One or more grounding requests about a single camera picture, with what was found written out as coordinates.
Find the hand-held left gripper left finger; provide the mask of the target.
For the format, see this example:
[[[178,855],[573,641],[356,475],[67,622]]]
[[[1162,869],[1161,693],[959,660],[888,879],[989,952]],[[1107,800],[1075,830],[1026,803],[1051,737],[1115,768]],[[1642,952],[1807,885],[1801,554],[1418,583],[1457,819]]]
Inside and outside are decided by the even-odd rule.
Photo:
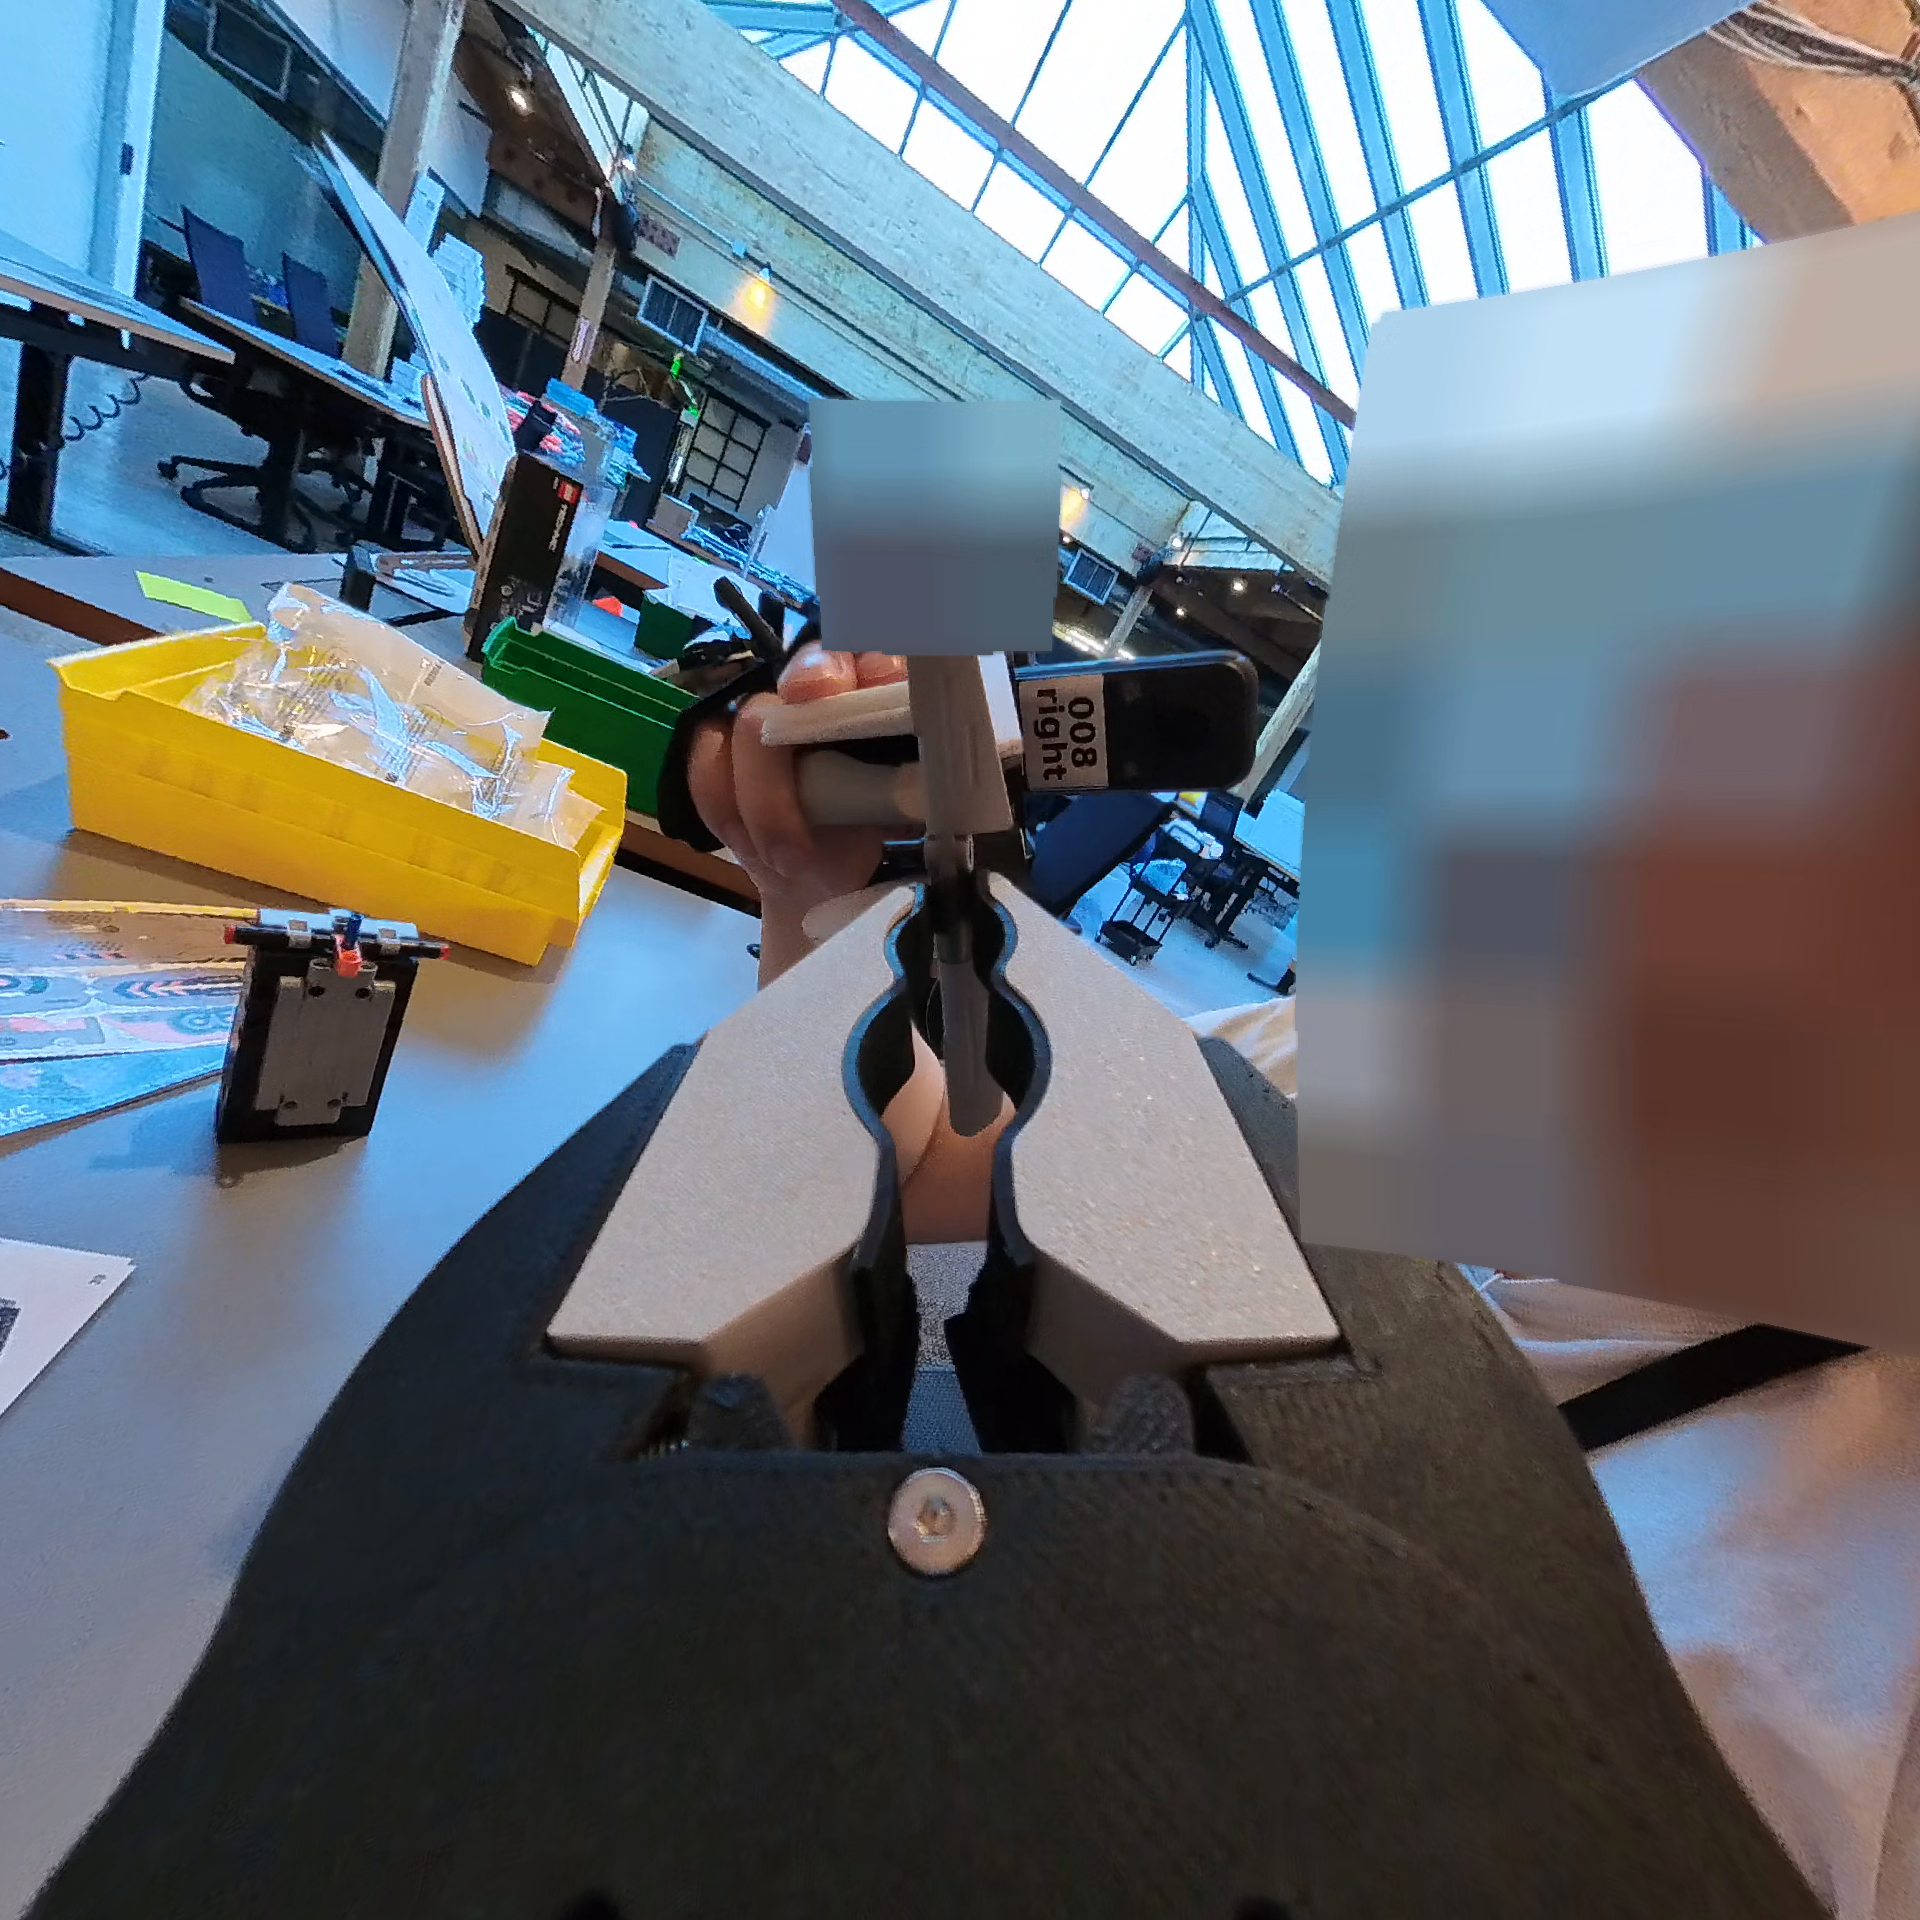
[[[708,1029],[549,1321],[558,1354],[746,1371],[799,1435],[899,1447],[920,1037],[891,937],[915,907],[883,891]]]

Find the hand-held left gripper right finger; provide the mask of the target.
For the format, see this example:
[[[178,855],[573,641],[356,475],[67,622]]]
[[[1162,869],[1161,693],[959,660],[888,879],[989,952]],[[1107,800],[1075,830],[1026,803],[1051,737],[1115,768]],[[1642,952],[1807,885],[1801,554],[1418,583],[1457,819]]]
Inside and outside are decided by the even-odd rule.
[[[1338,1321],[1193,1029],[992,879],[989,1255],[959,1313],[985,1453],[1068,1453],[1132,1375],[1325,1357]]]

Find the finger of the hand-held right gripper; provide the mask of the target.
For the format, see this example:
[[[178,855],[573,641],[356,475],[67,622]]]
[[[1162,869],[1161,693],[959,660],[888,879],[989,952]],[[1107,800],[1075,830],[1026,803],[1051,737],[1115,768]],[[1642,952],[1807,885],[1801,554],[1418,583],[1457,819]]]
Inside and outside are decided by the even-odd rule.
[[[861,759],[832,747],[798,752],[793,787],[809,821],[925,821],[920,759]]]

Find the grey toy rod assembly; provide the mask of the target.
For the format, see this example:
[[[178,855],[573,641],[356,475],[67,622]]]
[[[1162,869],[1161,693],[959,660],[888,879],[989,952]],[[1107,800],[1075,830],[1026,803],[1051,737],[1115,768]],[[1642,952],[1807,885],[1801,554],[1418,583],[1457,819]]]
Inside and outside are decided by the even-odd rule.
[[[946,1120],[964,1140],[984,1137],[1004,1086],[989,1071],[989,979],[985,933],[989,889],[977,869],[1028,872],[1028,845],[1008,795],[1005,768],[989,710],[989,689],[1008,689],[998,656],[910,656],[910,718],[920,743],[925,803],[925,925],[932,930],[935,989],[942,1000],[942,1060]]]

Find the person's right forearm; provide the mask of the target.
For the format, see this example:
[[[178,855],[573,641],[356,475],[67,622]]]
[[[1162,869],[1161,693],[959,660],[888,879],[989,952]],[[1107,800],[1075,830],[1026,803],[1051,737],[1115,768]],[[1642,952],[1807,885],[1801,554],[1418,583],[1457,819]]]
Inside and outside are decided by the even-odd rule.
[[[789,880],[758,880],[760,985],[798,966],[816,944],[853,925],[883,889],[832,885],[827,893]],[[946,1116],[946,1075],[927,1037],[915,1035],[915,1071],[883,1110],[891,1132],[907,1245],[984,1241],[997,1140],[1016,1104],[998,1097],[997,1120],[959,1137]]]

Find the dark office desk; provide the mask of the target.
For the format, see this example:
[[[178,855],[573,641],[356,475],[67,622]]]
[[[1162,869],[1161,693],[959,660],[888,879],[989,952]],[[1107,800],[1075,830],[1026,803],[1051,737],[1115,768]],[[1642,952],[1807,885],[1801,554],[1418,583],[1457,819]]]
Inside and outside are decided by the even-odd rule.
[[[359,453],[380,445],[380,464],[369,504],[369,536],[384,547],[410,547],[406,519],[428,475],[432,459],[424,409],[399,394],[388,382],[352,372],[336,357],[305,350],[259,323],[235,319],[201,299],[184,299],[184,313],[235,351],[230,368],[206,388],[181,377],[181,393],[235,420],[248,436],[267,445],[263,464],[226,464],[201,453],[174,453],[156,464],[162,479],[184,467],[201,467],[203,479],[181,487],[181,500],[195,513],[223,519],[259,537],[295,553],[314,553],[318,509],[298,493],[308,467],[328,467],[334,453]]]

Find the grey standing desk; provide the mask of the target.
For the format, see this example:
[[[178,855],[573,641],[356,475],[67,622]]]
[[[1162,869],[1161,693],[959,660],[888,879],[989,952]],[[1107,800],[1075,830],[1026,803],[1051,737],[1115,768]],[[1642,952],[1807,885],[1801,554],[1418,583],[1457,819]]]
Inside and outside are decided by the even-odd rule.
[[[4,306],[4,337],[19,344],[4,523],[54,543],[72,362],[174,377],[191,362],[233,367],[235,351],[11,233],[4,296],[12,299]]]

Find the dark blue chair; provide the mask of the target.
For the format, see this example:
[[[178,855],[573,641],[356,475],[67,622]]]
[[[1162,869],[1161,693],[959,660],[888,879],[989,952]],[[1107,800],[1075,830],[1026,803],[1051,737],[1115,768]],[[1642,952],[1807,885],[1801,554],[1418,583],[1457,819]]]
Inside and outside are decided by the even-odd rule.
[[[1174,817],[1177,792],[1093,790],[1081,792],[1033,830],[1026,891],[1048,913],[1071,907],[1116,865],[1140,855]]]

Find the black office chair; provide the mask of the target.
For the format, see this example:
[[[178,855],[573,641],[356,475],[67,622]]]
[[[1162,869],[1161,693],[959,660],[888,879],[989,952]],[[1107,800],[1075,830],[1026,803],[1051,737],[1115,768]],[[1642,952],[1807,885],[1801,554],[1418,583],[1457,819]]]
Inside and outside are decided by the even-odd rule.
[[[1287,913],[1300,907],[1300,880],[1237,838],[1240,808],[1243,803],[1228,790],[1206,792],[1198,808],[1198,830],[1219,843],[1219,855],[1194,874],[1189,907],[1189,919],[1201,927],[1206,948],[1243,948],[1235,937],[1235,919],[1266,885]]]

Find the green plastic bin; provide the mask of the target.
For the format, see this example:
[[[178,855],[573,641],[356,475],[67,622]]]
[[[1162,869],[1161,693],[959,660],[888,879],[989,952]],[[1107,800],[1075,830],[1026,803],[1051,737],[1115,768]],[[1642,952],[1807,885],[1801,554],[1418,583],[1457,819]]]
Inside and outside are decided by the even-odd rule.
[[[623,770],[627,805],[656,812],[674,727],[696,705],[688,689],[511,618],[484,643],[484,681],[523,709],[544,710],[544,734],[562,747]]]

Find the pile of clear plastic bags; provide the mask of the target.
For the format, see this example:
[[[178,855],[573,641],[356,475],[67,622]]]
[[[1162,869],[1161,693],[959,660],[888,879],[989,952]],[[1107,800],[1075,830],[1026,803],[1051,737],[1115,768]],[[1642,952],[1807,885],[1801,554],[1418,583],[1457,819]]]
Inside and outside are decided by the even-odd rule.
[[[271,601],[267,635],[184,709],[556,845],[574,845],[593,817],[573,773],[542,759],[542,710],[305,583]]]

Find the black tray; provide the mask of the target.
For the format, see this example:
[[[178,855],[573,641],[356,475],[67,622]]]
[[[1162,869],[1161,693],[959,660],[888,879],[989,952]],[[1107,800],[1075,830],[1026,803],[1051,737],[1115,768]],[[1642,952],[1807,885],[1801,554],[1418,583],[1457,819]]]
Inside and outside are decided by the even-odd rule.
[[[376,589],[403,591],[424,608],[468,618],[476,593],[473,554],[468,547],[382,547],[356,543],[344,566],[340,601],[374,609]]]

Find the yellow plastic parts bin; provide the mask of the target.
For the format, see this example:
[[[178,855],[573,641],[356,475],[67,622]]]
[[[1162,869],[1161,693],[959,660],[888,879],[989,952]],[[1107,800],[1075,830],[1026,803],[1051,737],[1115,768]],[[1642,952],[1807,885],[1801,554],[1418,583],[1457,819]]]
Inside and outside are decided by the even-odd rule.
[[[623,770],[542,734],[542,759],[593,805],[556,845],[184,709],[264,635],[220,626],[54,660],[74,827],[517,963],[570,948],[627,821]]]

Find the white display board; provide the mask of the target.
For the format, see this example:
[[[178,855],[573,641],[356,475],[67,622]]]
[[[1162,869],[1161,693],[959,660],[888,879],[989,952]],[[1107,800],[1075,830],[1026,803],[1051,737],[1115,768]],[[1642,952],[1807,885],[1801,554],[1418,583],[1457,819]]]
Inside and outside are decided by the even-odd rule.
[[[468,546],[484,553],[517,453],[494,368],[444,271],[331,134],[314,144],[328,190],[406,313],[424,357],[424,410]]]

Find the blue office chair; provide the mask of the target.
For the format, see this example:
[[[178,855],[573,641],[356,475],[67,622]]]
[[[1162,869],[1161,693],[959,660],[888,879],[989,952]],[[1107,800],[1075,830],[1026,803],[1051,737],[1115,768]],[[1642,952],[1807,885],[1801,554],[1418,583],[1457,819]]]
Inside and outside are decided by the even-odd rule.
[[[305,265],[291,252],[281,254],[281,289],[291,313],[295,339],[318,351],[324,362],[344,362],[340,331],[334,323],[334,303],[328,279],[318,266]],[[376,447],[369,413],[356,410],[340,397],[320,402],[324,429],[310,435],[302,474],[328,475],[344,495],[340,515],[369,495],[365,459]]]
[[[255,327],[253,276],[244,252],[235,236],[209,226],[195,212],[184,212],[184,236],[191,265],[201,279],[201,303],[223,319]],[[263,464],[223,464],[201,453],[174,453],[156,464],[156,474],[174,479],[181,467],[203,467],[206,479],[181,491],[181,500],[230,525],[241,515],[214,505],[206,493],[253,484],[259,495],[255,533],[295,553],[314,547],[314,523],[298,504],[298,474],[305,459],[305,388],[291,367],[259,357],[248,344],[238,346],[235,362],[209,375],[181,375],[181,393],[195,406],[235,420],[248,436],[263,436],[267,453]]]

